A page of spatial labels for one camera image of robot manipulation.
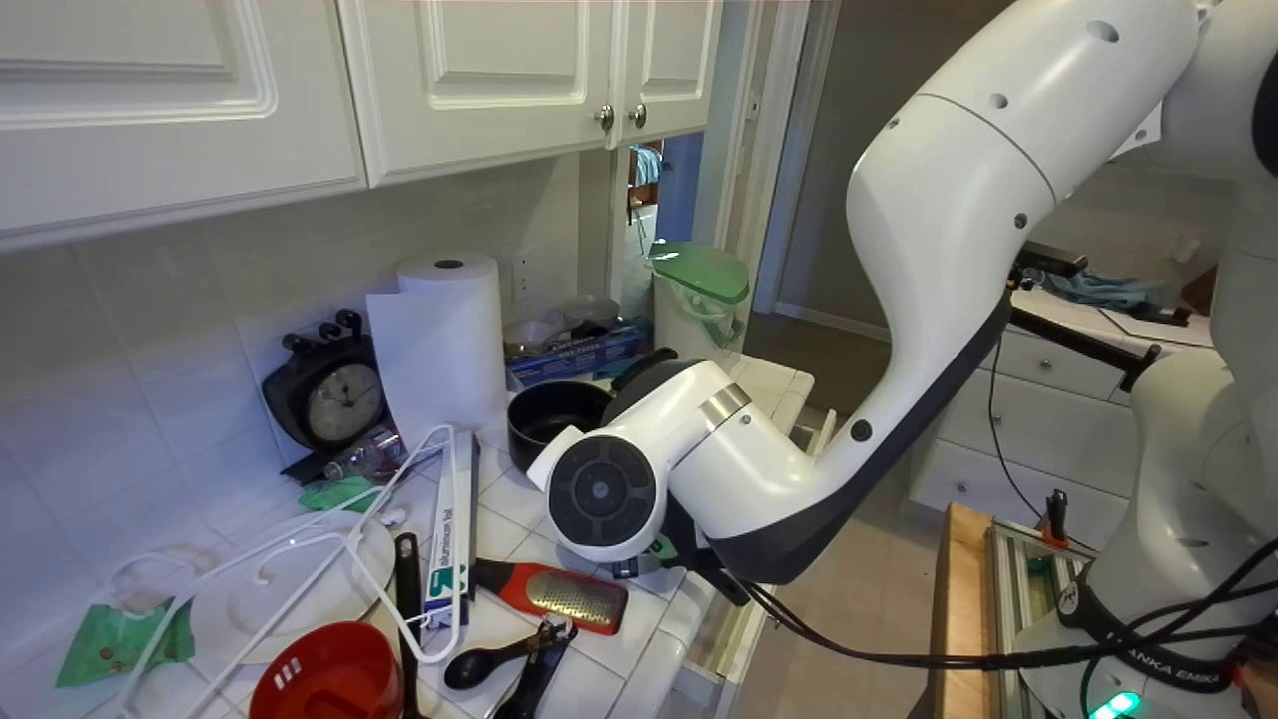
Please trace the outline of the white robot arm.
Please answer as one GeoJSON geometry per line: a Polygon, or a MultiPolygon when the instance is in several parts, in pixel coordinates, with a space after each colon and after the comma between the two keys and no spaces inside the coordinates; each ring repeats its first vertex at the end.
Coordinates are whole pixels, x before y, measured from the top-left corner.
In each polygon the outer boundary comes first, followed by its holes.
{"type": "Polygon", "coordinates": [[[1233,666],[1276,616],[1278,496],[1278,0],[1015,0],[866,142],[848,182],[892,363],[805,455],[714,363],[685,363],[526,467],[561,544],[639,555],[687,511],[727,572],[807,572],[1006,326],[1040,221],[1133,137],[1233,188],[1205,350],[1133,381],[1139,483],[1116,540],[1002,659],[1060,719],[1244,719],[1233,666]]]}

